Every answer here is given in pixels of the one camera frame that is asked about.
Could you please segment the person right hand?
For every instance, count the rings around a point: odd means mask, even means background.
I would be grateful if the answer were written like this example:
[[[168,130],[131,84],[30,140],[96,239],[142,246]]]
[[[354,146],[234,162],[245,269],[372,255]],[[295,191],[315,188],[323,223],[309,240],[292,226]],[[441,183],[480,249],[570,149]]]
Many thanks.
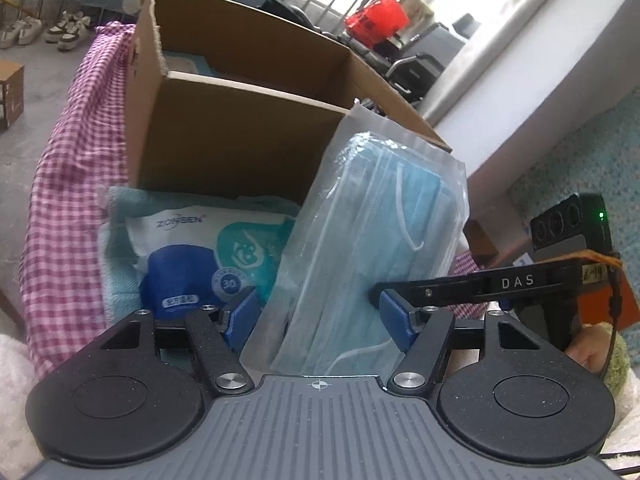
[[[564,353],[590,373],[600,374],[608,356],[612,330],[608,323],[584,325]]]

